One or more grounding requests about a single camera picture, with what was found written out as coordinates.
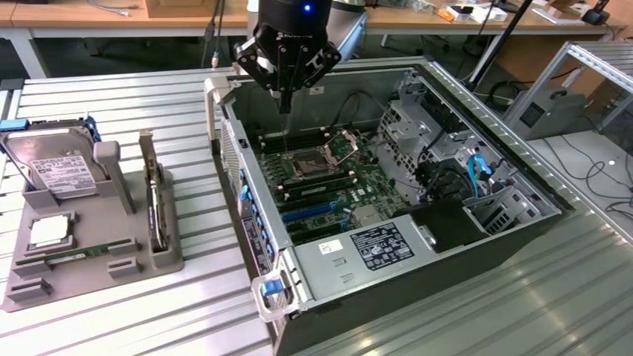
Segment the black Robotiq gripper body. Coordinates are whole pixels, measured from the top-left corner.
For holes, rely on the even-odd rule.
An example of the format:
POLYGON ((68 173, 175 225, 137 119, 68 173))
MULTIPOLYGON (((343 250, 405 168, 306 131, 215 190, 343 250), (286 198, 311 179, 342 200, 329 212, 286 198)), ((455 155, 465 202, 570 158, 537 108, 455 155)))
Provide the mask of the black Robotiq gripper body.
POLYGON ((326 26, 330 1, 261 1, 254 40, 262 55, 279 72, 281 86, 289 84, 289 76, 298 47, 327 42, 326 26))

